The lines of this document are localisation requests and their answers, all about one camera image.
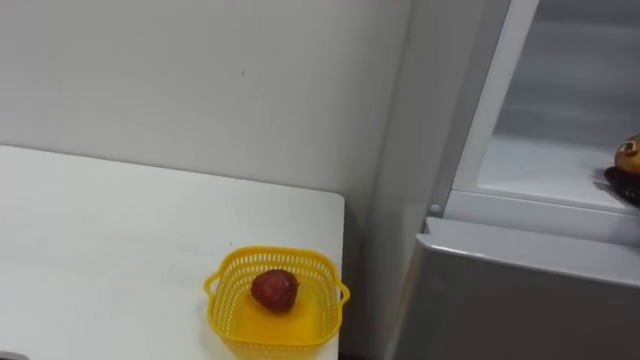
white wall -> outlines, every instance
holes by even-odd
[[[0,1],[0,142],[336,191],[365,217],[409,1]]]

yellow basket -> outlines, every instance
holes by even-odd
[[[276,315],[250,293],[253,279],[271,269],[295,274],[300,287],[294,307]],[[220,280],[215,293],[214,281]],[[209,295],[207,320],[211,329],[241,358],[301,359],[330,340],[342,323],[342,306],[349,289],[340,282],[335,265],[309,250],[278,247],[238,249],[204,283]]]

refrigerator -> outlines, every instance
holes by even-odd
[[[374,359],[640,358],[640,2],[416,1],[365,250]]]

refrigerator door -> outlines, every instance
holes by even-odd
[[[387,359],[640,358],[640,249],[427,223]]]

basket handle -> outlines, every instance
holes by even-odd
[[[345,285],[341,281],[336,281],[336,286],[338,287],[338,289],[340,289],[340,292],[342,292],[342,299],[340,300],[340,307],[342,307],[347,301],[349,301],[349,298],[351,297],[351,291],[349,291],[347,285]]]
[[[206,292],[211,299],[216,297],[216,294],[213,291],[211,291],[211,284],[213,284],[214,281],[218,280],[220,276],[222,276],[222,274],[220,272],[217,272],[209,276],[209,278],[204,281],[204,292]]]

